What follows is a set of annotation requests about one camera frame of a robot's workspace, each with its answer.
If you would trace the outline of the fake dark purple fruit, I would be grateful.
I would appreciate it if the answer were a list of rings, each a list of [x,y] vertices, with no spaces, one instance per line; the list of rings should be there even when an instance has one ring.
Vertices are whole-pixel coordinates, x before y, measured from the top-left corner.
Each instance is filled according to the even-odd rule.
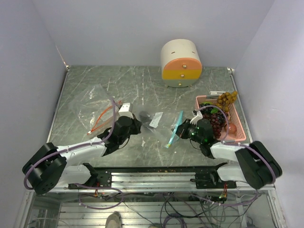
[[[139,119],[143,125],[149,125],[152,121],[151,115],[147,111],[140,111]]]

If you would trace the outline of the blue zip top bag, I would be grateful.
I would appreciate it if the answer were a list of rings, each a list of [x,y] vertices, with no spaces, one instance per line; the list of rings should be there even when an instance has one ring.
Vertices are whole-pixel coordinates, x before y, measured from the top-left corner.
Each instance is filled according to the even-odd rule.
[[[142,125],[143,132],[149,137],[154,136],[165,148],[170,148],[177,140],[177,136],[173,136],[173,129],[180,125],[183,120],[184,111],[158,111],[142,109],[147,111],[152,118],[149,125]]]

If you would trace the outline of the fake dark blue grape bunch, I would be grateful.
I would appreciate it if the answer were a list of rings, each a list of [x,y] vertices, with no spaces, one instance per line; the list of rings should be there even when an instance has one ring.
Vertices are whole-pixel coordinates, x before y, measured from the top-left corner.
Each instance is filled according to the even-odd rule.
[[[211,113],[213,109],[213,103],[211,102],[203,102],[199,104],[199,110],[203,113]]]

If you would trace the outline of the fake purple grape bunch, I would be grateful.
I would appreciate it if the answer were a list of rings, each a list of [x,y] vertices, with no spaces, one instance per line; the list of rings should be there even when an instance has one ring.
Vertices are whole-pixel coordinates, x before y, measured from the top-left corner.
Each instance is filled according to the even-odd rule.
[[[226,123],[224,115],[222,113],[205,113],[202,116],[204,119],[210,121],[213,130],[213,135],[216,139],[219,139],[221,137],[221,131]]]

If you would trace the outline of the fake green vegetable piece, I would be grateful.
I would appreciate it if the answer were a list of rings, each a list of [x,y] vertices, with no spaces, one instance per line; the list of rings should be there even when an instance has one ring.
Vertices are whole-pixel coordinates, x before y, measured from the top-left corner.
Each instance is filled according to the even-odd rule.
[[[211,111],[210,111],[211,114],[216,114],[216,113],[218,113],[218,112],[219,112],[219,109],[214,108],[214,107],[213,107],[213,108],[211,109]]]

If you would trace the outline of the orange zip top bag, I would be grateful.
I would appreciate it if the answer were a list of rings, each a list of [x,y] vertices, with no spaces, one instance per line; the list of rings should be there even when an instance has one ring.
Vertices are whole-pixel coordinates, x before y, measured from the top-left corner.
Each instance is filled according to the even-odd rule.
[[[111,102],[111,96],[100,85],[88,86],[69,103],[68,107],[84,126],[87,135],[93,135],[110,127],[113,122],[113,109],[118,112],[121,100]]]

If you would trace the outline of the fake brown round fruit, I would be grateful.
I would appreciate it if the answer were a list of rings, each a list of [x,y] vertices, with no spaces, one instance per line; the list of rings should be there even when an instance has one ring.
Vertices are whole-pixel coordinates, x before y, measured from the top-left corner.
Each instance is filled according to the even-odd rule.
[[[237,127],[233,123],[229,123],[225,125],[225,130],[228,131],[228,134],[236,134],[237,133]]]

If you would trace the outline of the fake brown longan bunch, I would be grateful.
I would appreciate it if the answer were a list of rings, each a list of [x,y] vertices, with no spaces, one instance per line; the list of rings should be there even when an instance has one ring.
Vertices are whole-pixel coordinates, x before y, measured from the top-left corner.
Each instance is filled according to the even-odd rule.
[[[219,95],[216,101],[216,106],[220,108],[223,112],[228,113],[229,107],[237,100],[237,91],[224,92],[223,94]]]

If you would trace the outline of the pink perforated plastic basket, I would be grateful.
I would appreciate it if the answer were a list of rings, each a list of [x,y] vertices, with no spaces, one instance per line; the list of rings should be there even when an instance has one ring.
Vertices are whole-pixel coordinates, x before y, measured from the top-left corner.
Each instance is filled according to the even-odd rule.
[[[195,98],[195,109],[199,109],[199,104],[203,102],[216,102],[218,96],[212,96],[212,95],[199,95]],[[228,120],[230,123],[233,123],[237,127],[237,133],[236,134],[228,134],[228,136],[225,138],[226,141],[235,141],[235,142],[242,142],[247,139],[245,135],[245,131],[243,129],[242,123],[240,121],[240,118],[238,116],[238,113],[236,111],[235,105],[231,104],[229,107],[229,113],[228,113]]]

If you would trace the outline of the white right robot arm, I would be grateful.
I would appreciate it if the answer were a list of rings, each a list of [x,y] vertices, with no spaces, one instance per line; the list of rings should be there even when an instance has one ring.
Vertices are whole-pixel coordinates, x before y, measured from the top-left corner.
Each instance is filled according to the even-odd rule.
[[[260,141],[250,144],[221,142],[214,138],[209,120],[201,119],[193,124],[186,119],[174,128],[173,135],[198,143],[201,153],[208,158],[235,162],[218,167],[210,175],[209,182],[215,188],[220,188],[226,181],[240,181],[258,190],[274,183],[283,174],[281,166]]]

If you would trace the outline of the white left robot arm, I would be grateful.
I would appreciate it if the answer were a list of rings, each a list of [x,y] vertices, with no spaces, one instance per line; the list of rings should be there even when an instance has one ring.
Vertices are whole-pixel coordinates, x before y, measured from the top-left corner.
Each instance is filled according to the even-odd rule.
[[[101,186],[97,171],[86,160],[107,156],[141,133],[142,122],[135,116],[121,116],[111,128],[86,142],[68,146],[44,144],[23,166],[24,187],[38,195],[57,185],[74,184],[85,189]]]

